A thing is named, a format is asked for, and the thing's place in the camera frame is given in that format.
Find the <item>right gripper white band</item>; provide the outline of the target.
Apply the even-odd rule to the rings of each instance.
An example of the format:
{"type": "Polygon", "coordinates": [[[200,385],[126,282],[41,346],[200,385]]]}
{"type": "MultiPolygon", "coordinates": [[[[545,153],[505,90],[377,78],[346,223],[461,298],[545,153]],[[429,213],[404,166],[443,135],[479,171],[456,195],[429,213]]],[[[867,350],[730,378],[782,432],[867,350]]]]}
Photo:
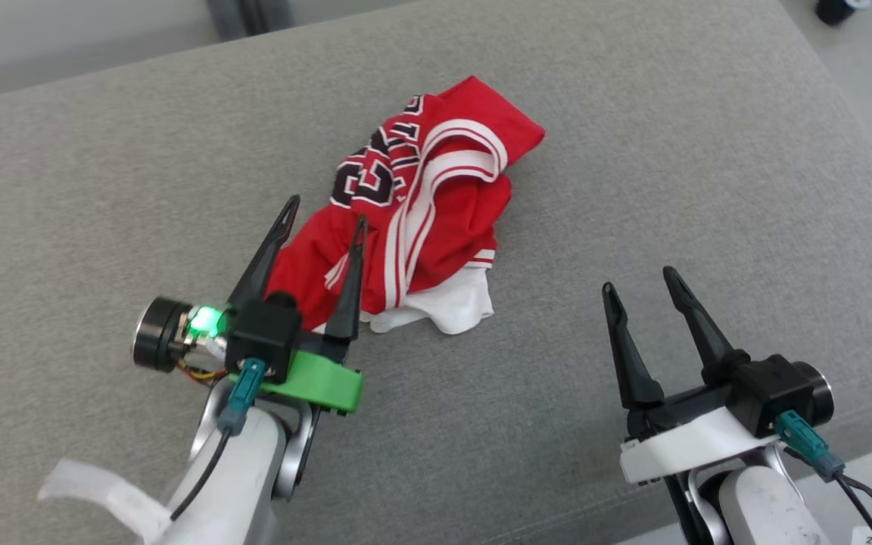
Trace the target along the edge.
{"type": "MultiPolygon", "coordinates": [[[[730,344],[677,269],[665,266],[663,276],[672,303],[685,318],[698,350],[703,383],[729,383],[733,371],[751,361],[750,355],[730,344]]],[[[665,400],[663,389],[644,365],[628,328],[627,311],[612,283],[603,284],[602,297],[621,406],[626,410],[661,406],[665,400]]],[[[754,437],[720,404],[671,430],[643,441],[626,441],[621,445],[620,466],[627,483],[637,484],[729,461],[776,441],[774,431],[754,437]]]]}

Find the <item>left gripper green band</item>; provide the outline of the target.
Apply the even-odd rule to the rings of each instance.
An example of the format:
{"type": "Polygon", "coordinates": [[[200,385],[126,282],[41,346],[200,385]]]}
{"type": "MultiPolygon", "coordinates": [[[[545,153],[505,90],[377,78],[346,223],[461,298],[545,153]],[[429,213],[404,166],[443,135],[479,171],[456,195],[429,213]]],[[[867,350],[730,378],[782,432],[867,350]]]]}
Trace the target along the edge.
{"type": "Polygon", "coordinates": [[[231,385],[228,403],[243,412],[263,394],[343,414],[359,408],[363,377],[344,366],[359,337],[367,219],[359,216],[339,298],[324,335],[305,332],[294,301],[264,301],[274,263],[293,231],[301,196],[292,195],[239,277],[228,308],[157,297],[136,324],[132,361],[157,372],[179,370],[197,383],[231,385]]]}

